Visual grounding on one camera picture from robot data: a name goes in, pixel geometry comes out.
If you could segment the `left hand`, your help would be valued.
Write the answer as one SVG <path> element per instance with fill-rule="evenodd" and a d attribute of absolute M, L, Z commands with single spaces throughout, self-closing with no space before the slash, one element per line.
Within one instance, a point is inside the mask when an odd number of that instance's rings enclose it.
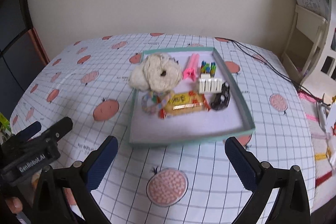
<path fill-rule="evenodd" d="M 23 210 L 23 204 L 17 197 L 11 197 L 6 199 L 6 204 L 13 214 L 18 214 Z"/>

